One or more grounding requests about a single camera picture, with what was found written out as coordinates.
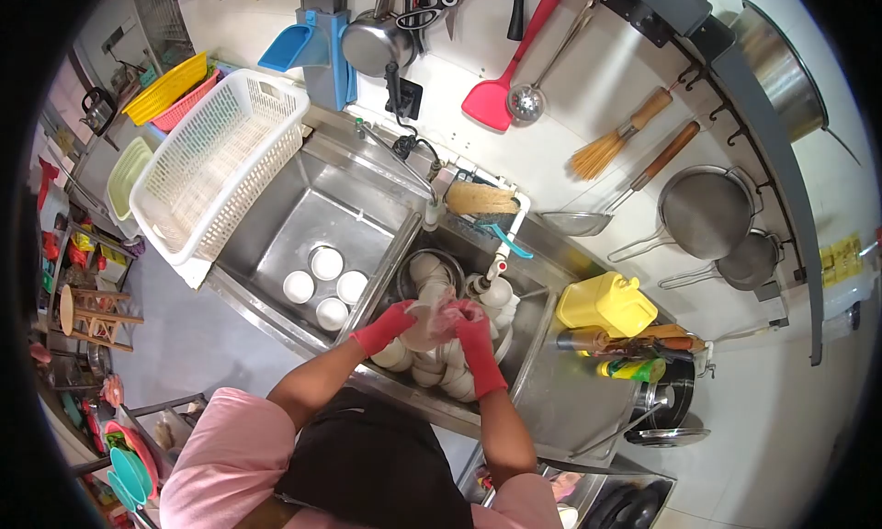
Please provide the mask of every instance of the pink basket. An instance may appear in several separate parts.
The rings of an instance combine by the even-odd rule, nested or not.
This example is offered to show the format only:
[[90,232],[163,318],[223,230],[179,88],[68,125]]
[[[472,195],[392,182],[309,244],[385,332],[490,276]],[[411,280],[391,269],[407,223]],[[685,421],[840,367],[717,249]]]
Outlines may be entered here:
[[153,125],[160,127],[160,130],[168,133],[171,129],[175,128],[175,125],[183,119],[183,116],[186,115],[203,96],[208,94],[208,92],[215,87],[220,73],[221,71],[219,69],[215,69],[212,76],[205,79],[205,82],[196,87],[193,92],[181,98],[174,104],[171,104],[168,110],[157,115],[153,119],[150,119],[150,122]]

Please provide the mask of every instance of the black apron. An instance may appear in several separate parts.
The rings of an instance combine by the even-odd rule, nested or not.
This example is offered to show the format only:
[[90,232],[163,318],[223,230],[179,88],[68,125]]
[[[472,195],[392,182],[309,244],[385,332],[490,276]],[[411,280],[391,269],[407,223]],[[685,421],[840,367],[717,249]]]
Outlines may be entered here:
[[303,428],[275,495],[376,529],[474,527],[431,426],[351,387]]

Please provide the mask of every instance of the sink basin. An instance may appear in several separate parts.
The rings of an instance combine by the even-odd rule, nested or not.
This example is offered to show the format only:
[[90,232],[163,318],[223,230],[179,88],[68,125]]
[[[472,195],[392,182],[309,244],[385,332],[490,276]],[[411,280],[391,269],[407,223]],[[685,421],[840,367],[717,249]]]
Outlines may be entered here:
[[[422,229],[419,230],[407,247],[405,256],[424,248],[446,251],[456,258],[462,266],[462,270],[466,275],[469,275],[475,272],[486,272],[487,267],[493,261],[496,244],[494,244],[489,234],[477,230],[474,226],[470,226],[457,216],[448,214],[439,220],[438,228],[434,232],[428,233]],[[499,362],[499,368],[502,371],[503,377],[508,382],[509,389],[513,390],[518,380],[518,375],[524,366],[527,354],[530,352],[531,347],[537,344],[537,334],[542,334],[539,336],[540,340],[544,336],[544,328],[548,325],[548,315],[554,307],[554,303],[549,301],[549,290],[544,285],[539,284],[524,271],[519,270],[516,262],[509,263],[509,266],[510,269],[503,273],[503,278],[512,284],[516,295],[526,296],[518,304],[518,310],[512,322],[514,332],[512,345],[509,347],[505,357]],[[376,320],[392,303],[402,301],[402,299],[415,299],[415,296],[402,298],[399,295],[395,278],[392,278],[379,297],[376,306],[371,309],[364,322],[369,323]],[[394,373],[381,369],[373,365],[373,363],[371,363],[371,366],[392,380],[399,381],[408,386],[416,385],[408,371]],[[428,388],[424,392],[435,398],[458,404],[457,401],[449,398],[439,387]],[[477,403],[470,404],[469,408],[476,409],[476,406]]]
[[[260,195],[217,264],[278,314],[330,345],[339,333],[319,326],[316,307],[336,295],[337,279],[312,275],[311,252],[334,248],[343,256],[343,272],[359,270],[370,277],[406,217],[405,206],[349,172],[301,152]],[[316,285],[303,304],[293,303],[282,291],[285,277],[295,270],[310,273]]]

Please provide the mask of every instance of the cleaning brush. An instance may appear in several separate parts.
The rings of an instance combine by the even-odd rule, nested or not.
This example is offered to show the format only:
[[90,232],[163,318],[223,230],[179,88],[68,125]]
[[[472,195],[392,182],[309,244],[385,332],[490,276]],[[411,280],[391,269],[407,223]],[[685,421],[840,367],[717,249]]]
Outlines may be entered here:
[[572,171],[583,181],[590,181],[599,175],[618,152],[622,151],[624,144],[670,104],[672,99],[670,93],[663,87],[656,89],[622,126],[574,153],[570,158]]
[[457,215],[517,213],[520,205],[511,190],[457,180],[447,189],[447,209]]

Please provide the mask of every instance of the scissors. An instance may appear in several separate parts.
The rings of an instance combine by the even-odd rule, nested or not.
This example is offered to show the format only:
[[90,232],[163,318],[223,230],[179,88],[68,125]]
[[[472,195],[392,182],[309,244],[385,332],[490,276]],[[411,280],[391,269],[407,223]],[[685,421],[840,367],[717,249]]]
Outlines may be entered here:
[[447,14],[447,35],[453,40],[453,31],[456,26],[456,8],[462,1],[463,0],[437,0],[434,6],[418,7],[398,16],[395,18],[395,25],[402,29],[416,31],[417,29],[429,27],[435,23],[442,14]]

